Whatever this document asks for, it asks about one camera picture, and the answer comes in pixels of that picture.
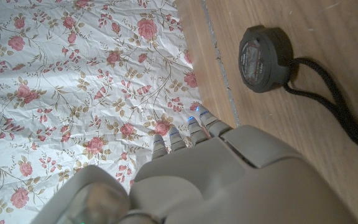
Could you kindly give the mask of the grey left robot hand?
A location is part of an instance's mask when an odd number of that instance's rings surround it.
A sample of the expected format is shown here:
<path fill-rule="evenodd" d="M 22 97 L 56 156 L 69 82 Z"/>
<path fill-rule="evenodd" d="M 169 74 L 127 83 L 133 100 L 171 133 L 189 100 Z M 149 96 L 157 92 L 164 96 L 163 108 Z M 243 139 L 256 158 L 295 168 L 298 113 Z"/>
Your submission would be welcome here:
<path fill-rule="evenodd" d="M 357 218 L 296 150 L 253 126 L 231 128 L 205 107 L 176 128 L 130 190 L 97 166 L 75 174 L 34 223 L 356 223 Z"/>

